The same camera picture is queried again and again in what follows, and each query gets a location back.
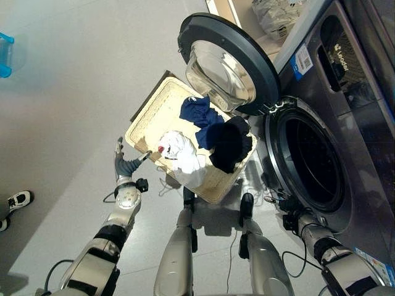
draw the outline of open washer door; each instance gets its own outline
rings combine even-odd
[[[222,110],[262,115],[280,100],[280,81],[270,59],[224,18],[190,15],[181,24],[178,47],[191,86]]]

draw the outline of white sneaker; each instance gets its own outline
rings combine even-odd
[[[8,199],[8,204],[10,206],[10,213],[18,210],[20,208],[26,207],[34,200],[34,195],[30,191],[21,191],[16,193]]]
[[[0,232],[4,231],[10,226],[10,219],[7,217],[6,219],[0,221]]]

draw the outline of navy blue cloth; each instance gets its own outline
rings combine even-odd
[[[210,98],[208,96],[202,99],[198,97],[187,97],[181,105],[180,118],[193,122],[201,128],[195,134],[199,147],[207,150],[213,148],[216,137],[222,131],[224,121],[222,116],[218,115],[217,111],[210,108]]]

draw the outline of blue container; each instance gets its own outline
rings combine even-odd
[[[10,52],[14,38],[0,33],[0,78],[7,78],[11,75]]]

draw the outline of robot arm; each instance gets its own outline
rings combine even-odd
[[[123,159],[122,147],[122,138],[119,138],[114,155],[117,182],[114,209],[65,272],[60,282],[60,291],[54,293],[56,296],[99,296],[114,293],[120,274],[117,269],[120,252],[140,210],[141,193],[148,190],[146,179],[134,183],[131,176],[152,153],[148,151],[135,160],[126,161]]]
[[[332,295],[394,295],[394,289],[384,287],[384,281],[367,261],[343,246],[331,230],[322,226],[296,199],[280,201],[278,207],[286,212],[284,228],[294,231],[320,263]]]

